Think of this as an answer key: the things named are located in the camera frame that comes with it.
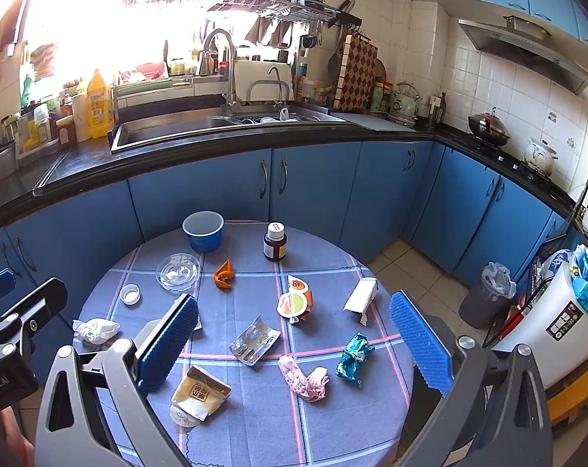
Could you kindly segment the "tan paper packet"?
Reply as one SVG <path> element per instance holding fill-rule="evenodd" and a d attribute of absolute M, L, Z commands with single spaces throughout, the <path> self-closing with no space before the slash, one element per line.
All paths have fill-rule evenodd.
<path fill-rule="evenodd" d="M 184 428 L 199 426 L 222 406 L 230 393 L 232 388 L 219 378 L 191 366 L 171 397 L 172 422 Z"/>

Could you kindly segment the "white round bottle cap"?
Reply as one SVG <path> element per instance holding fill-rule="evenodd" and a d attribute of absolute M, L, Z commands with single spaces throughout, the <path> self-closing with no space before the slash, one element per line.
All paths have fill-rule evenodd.
<path fill-rule="evenodd" d="M 119 294 L 124 305 L 135 306 L 141 300 L 141 290 L 137 284 L 125 284 Z"/>

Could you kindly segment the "clear plastic round lid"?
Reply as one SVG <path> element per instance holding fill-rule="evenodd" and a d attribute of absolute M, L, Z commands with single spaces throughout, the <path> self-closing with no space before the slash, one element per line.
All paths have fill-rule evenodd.
<path fill-rule="evenodd" d="M 171 293 L 187 292 L 200 277 L 199 260 L 188 253 L 174 253 L 163 258 L 156 267 L 156 280 Z"/>

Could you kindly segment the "silver blister pill pack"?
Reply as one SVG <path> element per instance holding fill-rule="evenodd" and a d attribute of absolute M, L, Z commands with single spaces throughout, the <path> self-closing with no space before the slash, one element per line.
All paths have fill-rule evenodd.
<path fill-rule="evenodd" d="M 269 327 L 258 315 L 230 344 L 230 353 L 245 366 L 252 367 L 280 337 L 280 332 Z"/>

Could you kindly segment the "teal wrapper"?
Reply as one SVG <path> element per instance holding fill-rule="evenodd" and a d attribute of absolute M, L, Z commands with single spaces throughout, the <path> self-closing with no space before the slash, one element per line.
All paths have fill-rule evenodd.
<path fill-rule="evenodd" d="M 374 350 L 362 332 L 355 333 L 341 352 L 335 374 L 356 387 L 361 387 L 362 367 Z"/>

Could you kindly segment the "blue plastic cup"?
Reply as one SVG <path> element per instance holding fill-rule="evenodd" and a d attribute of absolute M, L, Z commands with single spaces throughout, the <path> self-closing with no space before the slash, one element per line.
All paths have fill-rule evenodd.
<path fill-rule="evenodd" d="M 182 230 L 190 241 L 193 251 L 201 254 L 216 251 L 222 241 L 224 218 L 214 211 L 199 211 L 188 215 Z"/>

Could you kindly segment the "orange yellow snack wrapper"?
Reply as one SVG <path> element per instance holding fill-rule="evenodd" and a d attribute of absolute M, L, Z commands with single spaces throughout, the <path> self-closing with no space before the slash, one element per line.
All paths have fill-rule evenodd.
<path fill-rule="evenodd" d="M 292 325 L 305 321 L 314 306 L 313 293 L 301 278 L 288 275 L 288 290 L 280 295 L 277 313 Z"/>

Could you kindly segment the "white paper carton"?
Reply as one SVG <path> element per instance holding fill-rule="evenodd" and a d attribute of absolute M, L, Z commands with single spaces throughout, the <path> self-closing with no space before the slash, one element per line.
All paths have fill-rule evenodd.
<path fill-rule="evenodd" d="M 343 306 L 344 311 L 359 315 L 362 326 L 368 324 L 367 312 L 378 292 L 375 277 L 362 277 Z"/>

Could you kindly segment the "pink wrapper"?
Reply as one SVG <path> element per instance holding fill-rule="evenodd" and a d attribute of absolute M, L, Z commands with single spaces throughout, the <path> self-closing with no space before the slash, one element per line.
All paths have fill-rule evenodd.
<path fill-rule="evenodd" d="M 305 375 L 290 355 L 281 356 L 278 367 L 288 387 L 297 397 L 308 403 L 325 398 L 326 385 L 329 382 L 325 367 L 316 367 L 309 375 Z"/>

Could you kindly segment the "brown medicine bottle white cap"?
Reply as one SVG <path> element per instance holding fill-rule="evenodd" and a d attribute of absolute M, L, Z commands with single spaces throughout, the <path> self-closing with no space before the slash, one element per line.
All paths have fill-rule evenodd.
<path fill-rule="evenodd" d="M 288 238 L 282 223 L 269 223 L 263 239 L 263 254 L 271 262 L 279 262 L 286 254 Z"/>

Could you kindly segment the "grey trash bin with bag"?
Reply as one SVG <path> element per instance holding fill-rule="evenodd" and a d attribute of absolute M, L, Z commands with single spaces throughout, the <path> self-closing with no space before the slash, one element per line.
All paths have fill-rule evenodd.
<path fill-rule="evenodd" d="M 494 317 L 509 307 L 516 295 L 516 283 L 501 263 L 486 263 L 460 304 L 460 318 L 474 329 L 488 327 Z"/>

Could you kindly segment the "steel kitchen sink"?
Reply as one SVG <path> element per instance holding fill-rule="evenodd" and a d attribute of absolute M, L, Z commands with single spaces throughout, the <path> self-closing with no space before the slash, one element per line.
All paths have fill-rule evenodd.
<path fill-rule="evenodd" d="M 118 154 L 139 147 L 223 132 L 345 125 L 347 120 L 298 105 L 246 105 L 233 113 L 224 107 L 183 111 L 122 122 L 109 137 Z"/>

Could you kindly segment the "blue wet wipes pack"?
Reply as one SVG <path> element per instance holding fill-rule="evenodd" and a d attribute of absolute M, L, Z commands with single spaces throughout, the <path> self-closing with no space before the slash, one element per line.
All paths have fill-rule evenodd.
<path fill-rule="evenodd" d="M 577 245 L 569 259 L 572 290 L 578 303 L 588 313 L 588 248 Z"/>

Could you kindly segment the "white ceramic pot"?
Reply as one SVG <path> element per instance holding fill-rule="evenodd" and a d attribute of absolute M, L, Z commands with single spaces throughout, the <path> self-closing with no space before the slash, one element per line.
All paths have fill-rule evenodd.
<path fill-rule="evenodd" d="M 528 144 L 524 147 L 523 159 L 528 167 L 545 177 L 549 177 L 559 157 L 556 150 L 549 147 L 546 142 L 530 138 Z"/>

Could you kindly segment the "black wok with lid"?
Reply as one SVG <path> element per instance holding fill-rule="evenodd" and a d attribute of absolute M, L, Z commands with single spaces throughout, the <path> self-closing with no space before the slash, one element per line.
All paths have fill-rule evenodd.
<path fill-rule="evenodd" d="M 490 112 L 472 114 L 468 117 L 469 131 L 477 138 L 497 147 L 504 147 L 510 135 L 504 123 L 497 117 L 497 108 Z"/>

